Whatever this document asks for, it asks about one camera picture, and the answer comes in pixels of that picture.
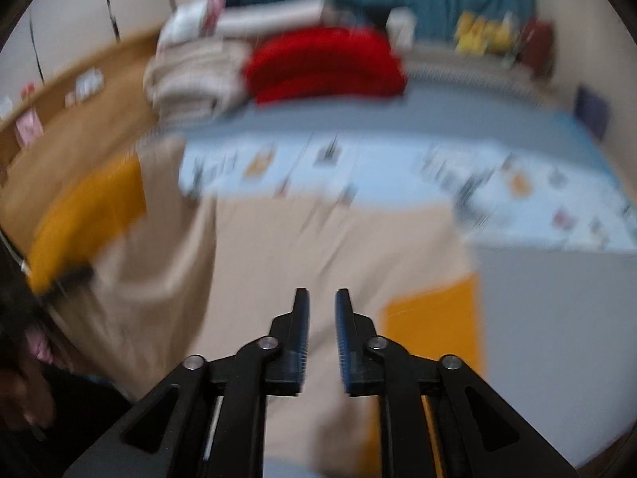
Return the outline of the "person left hand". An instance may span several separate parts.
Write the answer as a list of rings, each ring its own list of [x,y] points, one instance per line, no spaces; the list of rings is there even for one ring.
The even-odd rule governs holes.
[[[54,400],[44,371],[73,370],[67,351],[39,326],[1,332],[1,420],[12,429],[46,428]]]

